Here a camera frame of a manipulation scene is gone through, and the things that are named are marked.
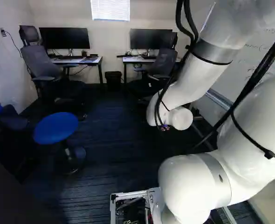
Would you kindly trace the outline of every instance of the floor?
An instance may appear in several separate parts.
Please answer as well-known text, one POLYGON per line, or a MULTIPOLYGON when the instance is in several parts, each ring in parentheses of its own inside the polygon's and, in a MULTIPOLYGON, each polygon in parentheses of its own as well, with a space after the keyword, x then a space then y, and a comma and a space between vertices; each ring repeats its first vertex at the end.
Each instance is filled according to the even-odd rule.
MULTIPOLYGON (((70 145, 87 151, 84 169, 56 175, 52 157, 57 147, 41 147, 44 159, 24 185, 62 223, 109 224, 110 194, 157 187, 161 162, 188 153, 200 137, 192 128, 162 133, 148 126, 145 107, 122 91, 103 93, 90 86, 85 98, 88 117, 69 138, 70 145)), ((24 115, 38 121, 46 113, 47 108, 35 102, 24 115)), ((198 149, 204 151, 205 145, 198 149)))

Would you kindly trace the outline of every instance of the computer monitor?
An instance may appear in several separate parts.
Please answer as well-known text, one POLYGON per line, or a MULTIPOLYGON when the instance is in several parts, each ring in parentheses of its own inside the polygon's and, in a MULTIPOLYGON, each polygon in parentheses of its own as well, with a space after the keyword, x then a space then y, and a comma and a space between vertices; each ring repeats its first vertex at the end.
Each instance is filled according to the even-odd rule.
POLYGON ((160 49, 171 29, 130 29, 131 49, 160 49))
POLYGON ((39 28, 46 49, 90 49, 86 28, 39 28))

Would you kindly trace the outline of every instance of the keyboard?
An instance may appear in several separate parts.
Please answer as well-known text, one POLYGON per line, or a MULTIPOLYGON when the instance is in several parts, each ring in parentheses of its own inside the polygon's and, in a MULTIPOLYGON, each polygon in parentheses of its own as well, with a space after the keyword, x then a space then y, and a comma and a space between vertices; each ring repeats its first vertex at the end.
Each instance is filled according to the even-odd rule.
POLYGON ((156 56, 142 56, 143 59, 156 59, 156 56))
POLYGON ((82 59, 85 58, 83 56, 57 56, 57 59, 62 59, 62 60, 70 60, 70 59, 82 59))

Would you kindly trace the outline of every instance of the monitor stand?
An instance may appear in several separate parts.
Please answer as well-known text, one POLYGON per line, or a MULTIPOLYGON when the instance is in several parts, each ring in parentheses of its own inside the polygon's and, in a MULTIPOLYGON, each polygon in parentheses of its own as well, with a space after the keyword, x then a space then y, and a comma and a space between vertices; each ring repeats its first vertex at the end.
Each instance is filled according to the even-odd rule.
POLYGON ((148 50, 147 50, 147 56, 148 56, 148 57, 155 56, 154 50, 153 50, 153 49, 148 49, 148 50))

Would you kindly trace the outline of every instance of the white robotic arm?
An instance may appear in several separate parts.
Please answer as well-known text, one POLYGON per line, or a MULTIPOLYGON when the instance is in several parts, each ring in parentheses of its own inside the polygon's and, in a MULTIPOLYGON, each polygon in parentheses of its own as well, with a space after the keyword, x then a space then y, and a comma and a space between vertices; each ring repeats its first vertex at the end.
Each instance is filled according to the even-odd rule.
MULTIPOLYGON (((253 32, 269 24, 274 27, 275 0, 218 1, 193 55, 162 99, 169 110, 160 106, 163 123, 188 128, 192 114, 180 106, 202 97, 253 32)), ((152 126, 157 100, 158 94, 147 109, 152 126)), ((275 78, 247 95, 234 117, 245 133, 275 154, 275 78)), ((165 207, 160 221, 202 224, 211 210, 248 200, 274 179, 275 158, 266 158, 230 118, 219 134, 218 150, 172 157, 161 165, 158 181, 165 207)))
MULTIPOLYGON (((189 128, 192 113, 181 106, 201 98, 253 33, 269 26, 275 27, 275 0, 217 1, 177 82, 163 96, 166 107, 163 104, 159 107, 163 125, 172 125, 178 130, 189 128)), ((158 93, 147 108, 147 122, 151 126, 156 125, 157 100, 158 93)))

